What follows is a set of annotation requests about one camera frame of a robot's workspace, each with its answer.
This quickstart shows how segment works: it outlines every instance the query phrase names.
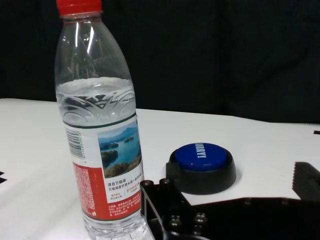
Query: blue button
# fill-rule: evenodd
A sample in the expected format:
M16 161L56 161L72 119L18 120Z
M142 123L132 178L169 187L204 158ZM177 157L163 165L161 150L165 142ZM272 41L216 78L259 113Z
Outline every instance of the blue button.
M227 151L210 143L192 143L180 147L175 153L179 166L191 171L212 171L227 163Z

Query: plastic water bottle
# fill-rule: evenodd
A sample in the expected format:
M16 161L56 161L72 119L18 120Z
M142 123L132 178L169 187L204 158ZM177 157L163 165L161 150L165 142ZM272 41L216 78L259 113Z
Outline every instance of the plastic water bottle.
M101 20L101 0L57 0L63 30L56 98L83 219L93 240L138 240L144 179L135 92L126 60Z

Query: landscape photo on label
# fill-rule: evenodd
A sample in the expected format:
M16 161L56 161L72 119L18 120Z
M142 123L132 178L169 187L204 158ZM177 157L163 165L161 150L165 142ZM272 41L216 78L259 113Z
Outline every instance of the landscape photo on label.
M105 178L125 174L142 160L137 121L98 133L98 141Z

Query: black mount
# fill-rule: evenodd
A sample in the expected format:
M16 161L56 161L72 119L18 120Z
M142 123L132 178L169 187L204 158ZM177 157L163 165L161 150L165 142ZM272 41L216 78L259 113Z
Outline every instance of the black mount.
M141 214L155 240L320 239L320 203L240 198L191 206L169 179L141 184Z

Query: dark fabric background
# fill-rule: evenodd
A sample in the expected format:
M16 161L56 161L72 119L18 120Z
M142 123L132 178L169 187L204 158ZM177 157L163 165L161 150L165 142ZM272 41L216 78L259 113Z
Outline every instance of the dark fabric background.
M103 0L138 108L320 122L319 0ZM55 101L54 0L0 2L0 98Z

